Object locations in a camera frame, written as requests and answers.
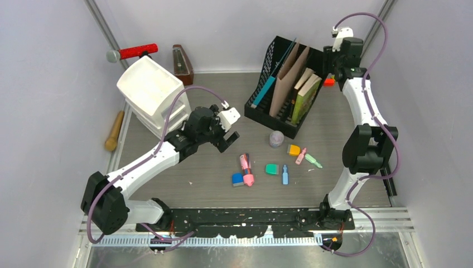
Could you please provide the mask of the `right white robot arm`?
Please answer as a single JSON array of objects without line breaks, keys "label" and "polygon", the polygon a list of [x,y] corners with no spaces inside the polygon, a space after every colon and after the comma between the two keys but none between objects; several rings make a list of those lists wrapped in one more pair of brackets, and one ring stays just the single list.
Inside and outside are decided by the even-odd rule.
[{"label": "right white robot arm", "polygon": [[342,150],[344,169],[319,207],[318,223],[325,229],[349,221],[354,198],[387,166],[398,138],[397,128],[389,127],[379,113],[367,69],[360,67],[363,47],[359,38],[342,37],[324,48],[324,70],[335,76],[354,119],[354,130]]}]

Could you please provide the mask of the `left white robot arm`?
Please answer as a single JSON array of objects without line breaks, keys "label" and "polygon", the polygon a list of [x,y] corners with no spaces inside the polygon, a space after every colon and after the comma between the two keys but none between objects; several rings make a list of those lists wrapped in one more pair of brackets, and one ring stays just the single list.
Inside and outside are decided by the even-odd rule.
[{"label": "left white robot arm", "polygon": [[234,107],[222,111],[216,105],[197,107],[163,142],[138,159],[106,175],[93,173],[81,203],[88,215],[88,227],[94,224],[104,235],[113,234],[126,224],[145,223],[158,231],[168,229],[171,216],[163,201],[131,200],[131,196],[159,173],[196,153],[202,144],[210,143],[224,152],[239,138],[237,132],[225,138],[239,118]]}]

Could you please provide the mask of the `black mesh file organizer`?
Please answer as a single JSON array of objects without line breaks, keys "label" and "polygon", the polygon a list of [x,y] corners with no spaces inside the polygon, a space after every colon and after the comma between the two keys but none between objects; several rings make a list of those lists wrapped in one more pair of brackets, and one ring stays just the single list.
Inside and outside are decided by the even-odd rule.
[{"label": "black mesh file organizer", "polygon": [[[267,48],[257,87],[244,105],[244,115],[295,138],[327,77],[323,63],[322,51],[276,36]],[[303,97],[302,88],[296,85],[305,70],[313,71],[318,81]]]}]

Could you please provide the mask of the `green eraser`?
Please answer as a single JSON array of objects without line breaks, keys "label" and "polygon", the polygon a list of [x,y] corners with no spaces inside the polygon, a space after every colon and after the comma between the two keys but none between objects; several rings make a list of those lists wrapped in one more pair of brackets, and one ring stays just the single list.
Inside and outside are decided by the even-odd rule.
[{"label": "green eraser", "polygon": [[265,173],[268,175],[278,175],[279,166],[277,164],[267,164],[265,167]]}]

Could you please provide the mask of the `orange eraser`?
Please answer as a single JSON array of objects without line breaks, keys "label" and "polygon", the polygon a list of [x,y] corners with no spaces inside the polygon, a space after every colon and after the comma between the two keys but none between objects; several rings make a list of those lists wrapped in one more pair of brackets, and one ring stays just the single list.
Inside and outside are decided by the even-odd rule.
[{"label": "orange eraser", "polygon": [[287,153],[289,156],[298,156],[301,153],[301,148],[297,145],[290,144],[288,145]]}]

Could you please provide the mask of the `red brown book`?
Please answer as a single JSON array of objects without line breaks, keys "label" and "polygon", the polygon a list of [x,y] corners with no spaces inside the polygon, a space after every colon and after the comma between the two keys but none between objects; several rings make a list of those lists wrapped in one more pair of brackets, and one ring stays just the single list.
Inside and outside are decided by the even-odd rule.
[{"label": "red brown book", "polygon": [[296,82],[295,86],[293,87],[294,90],[299,90],[314,73],[315,72],[312,69],[306,68],[300,76],[299,80]]}]

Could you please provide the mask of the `red handled microphone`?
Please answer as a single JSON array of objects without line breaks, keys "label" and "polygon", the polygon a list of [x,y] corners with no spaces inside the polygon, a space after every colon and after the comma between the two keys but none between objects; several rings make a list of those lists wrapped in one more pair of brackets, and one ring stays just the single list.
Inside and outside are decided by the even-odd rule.
[{"label": "red handled microphone", "polygon": [[109,50],[105,54],[105,58],[110,63],[117,63],[121,60],[130,59],[139,57],[142,58],[144,56],[149,56],[153,53],[158,51],[157,44],[147,44],[135,47],[129,47],[126,49],[119,49],[119,50]]}]

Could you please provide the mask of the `brown wooden metronome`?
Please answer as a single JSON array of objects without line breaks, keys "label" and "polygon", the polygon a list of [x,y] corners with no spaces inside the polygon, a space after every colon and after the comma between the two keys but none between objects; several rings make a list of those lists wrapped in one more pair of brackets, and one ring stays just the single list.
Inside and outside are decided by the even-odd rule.
[{"label": "brown wooden metronome", "polygon": [[173,54],[173,74],[183,82],[184,86],[194,83],[194,69],[190,63],[189,57],[180,44],[174,44]]}]

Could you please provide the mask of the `clear jar of pins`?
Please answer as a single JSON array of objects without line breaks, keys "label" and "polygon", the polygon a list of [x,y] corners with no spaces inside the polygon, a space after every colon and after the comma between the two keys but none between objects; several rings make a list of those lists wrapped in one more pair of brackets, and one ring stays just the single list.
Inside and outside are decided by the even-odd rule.
[{"label": "clear jar of pins", "polygon": [[278,148],[283,144],[284,134],[281,131],[273,131],[269,135],[269,145],[271,148]]}]

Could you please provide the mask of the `orange toy block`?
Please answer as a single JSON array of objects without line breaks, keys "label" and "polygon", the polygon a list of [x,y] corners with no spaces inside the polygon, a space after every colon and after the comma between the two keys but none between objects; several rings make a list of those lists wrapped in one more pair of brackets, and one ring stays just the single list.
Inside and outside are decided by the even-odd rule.
[{"label": "orange toy block", "polygon": [[328,78],[324,81],[324,87],[333,87],[335,85],[335,79]]}]

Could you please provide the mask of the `teal folder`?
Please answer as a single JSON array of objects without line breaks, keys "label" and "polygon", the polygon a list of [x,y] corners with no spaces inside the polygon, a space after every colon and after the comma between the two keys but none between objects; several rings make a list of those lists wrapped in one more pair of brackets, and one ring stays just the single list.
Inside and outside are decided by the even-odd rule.
[{"label": "teal folder", "polygon": [[289,41],[276,36],[268,46],[257,88],[248,102],[250,108],[256,109],[268,95],[270,88],[276,82],[276,76],[281,66],[295,44],[296,39]]}]

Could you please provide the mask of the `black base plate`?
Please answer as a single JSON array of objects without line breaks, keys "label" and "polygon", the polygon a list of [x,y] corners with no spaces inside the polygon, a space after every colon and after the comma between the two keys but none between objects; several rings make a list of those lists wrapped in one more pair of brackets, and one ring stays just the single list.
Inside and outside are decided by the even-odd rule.
[{"label": "black base plate", "polygon": [[168,209],[155,224],[136,225],[136,231],[182,237],[262,237],[271,231],[275,238],[309,237],[311,231],[351,231],[355,225],[348,210],[320,212],[317,208],[208,208]]}]

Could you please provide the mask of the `green illustrated book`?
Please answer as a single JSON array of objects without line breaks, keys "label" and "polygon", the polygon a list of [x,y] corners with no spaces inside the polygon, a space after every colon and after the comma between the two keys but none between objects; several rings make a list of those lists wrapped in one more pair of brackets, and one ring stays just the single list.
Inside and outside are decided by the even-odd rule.
[{"label": "green illustrated book", "polygon": [[291,123],[297,125],[304,115],[307,106],[317,90],[321,78],[316,74],[311,76],[305,81],[303,86],[298,90],[296,101],[291,116]]}]

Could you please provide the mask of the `white plastic drawer unit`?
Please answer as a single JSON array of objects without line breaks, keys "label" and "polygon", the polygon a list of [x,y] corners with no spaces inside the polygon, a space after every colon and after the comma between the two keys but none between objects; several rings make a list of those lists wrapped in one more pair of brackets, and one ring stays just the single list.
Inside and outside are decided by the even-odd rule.
[{"label": "white plastic drawer unit", "polygon": [[186,93],[170,109],[174,98],[184,90],[183,82],[149,56],[133,63],[119,78],[117,88],[140,122],[158,138],[162,137],[168,115],[167,131],[171,132],[179,128],[191,113]]}]

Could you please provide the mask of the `pink cardboard folder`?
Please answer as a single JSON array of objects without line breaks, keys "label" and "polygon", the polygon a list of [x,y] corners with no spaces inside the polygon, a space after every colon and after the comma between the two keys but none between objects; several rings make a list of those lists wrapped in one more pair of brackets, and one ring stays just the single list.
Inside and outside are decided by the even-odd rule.
[{"label": "pink cardboard folder", "polygon": [[299,49],[300,43],[297,42],[286,57],[277,74],[273,98],[269,110],[269,115],[271,117],[276,117],[279,110],[282,108],[289,91],[293,88],[296,79],[300,75],[302,69],[305,68],[310,48],[305,47],[300,54],[298,53]]}]

